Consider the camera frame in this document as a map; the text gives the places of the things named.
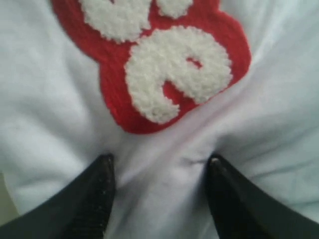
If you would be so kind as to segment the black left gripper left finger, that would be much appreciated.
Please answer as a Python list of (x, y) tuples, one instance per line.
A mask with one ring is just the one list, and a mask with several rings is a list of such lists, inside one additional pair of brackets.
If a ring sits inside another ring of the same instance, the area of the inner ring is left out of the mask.
[(102, 239), (115, 197), (114, 157), (99, 156), (52, 198), (0, 228), (2, 239)]

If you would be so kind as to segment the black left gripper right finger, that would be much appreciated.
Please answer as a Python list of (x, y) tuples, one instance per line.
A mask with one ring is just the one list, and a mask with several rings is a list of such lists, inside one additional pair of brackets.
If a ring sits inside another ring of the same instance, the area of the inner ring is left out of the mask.
[(221, 239), (317, 239), (317, 222), (262, 191), (226, 159), (210, 156), (205, 192)]

